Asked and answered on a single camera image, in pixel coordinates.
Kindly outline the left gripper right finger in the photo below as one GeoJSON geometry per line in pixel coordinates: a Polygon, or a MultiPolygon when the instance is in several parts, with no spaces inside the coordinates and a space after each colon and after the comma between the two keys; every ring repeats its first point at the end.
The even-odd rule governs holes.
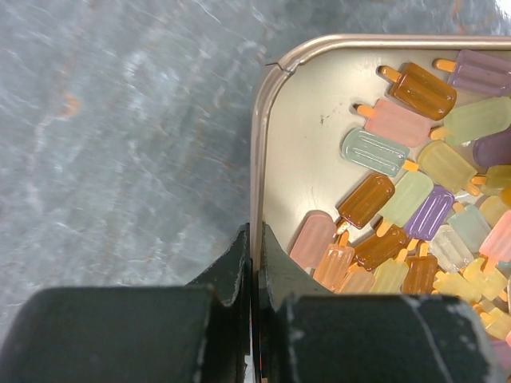
{"type": "Polygon", "coordinates": [[[510,356],[449,295],[333,294],[259,240],[257,366],[270,382],[506,382],[510,356]]]}

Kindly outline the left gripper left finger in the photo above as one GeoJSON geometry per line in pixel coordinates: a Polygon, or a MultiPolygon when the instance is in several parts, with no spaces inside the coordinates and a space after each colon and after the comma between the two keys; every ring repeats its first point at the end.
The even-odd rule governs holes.
{"type": "Polygon", "coordinates": [[[183,286],[54,287],[20,309],[4,382],[241,382],[250,352],[248,225],[183,286]]]}

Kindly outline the brown tin of popsicle candies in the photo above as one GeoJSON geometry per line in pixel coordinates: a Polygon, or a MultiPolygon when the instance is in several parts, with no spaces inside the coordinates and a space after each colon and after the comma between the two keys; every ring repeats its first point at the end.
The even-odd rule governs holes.
{"type": "Polygon", "coordinates": [[[259,240],[333,294],[449,295],[510,356],[510,40],[328,35],[271,65],[252,114],[259,240]]]}

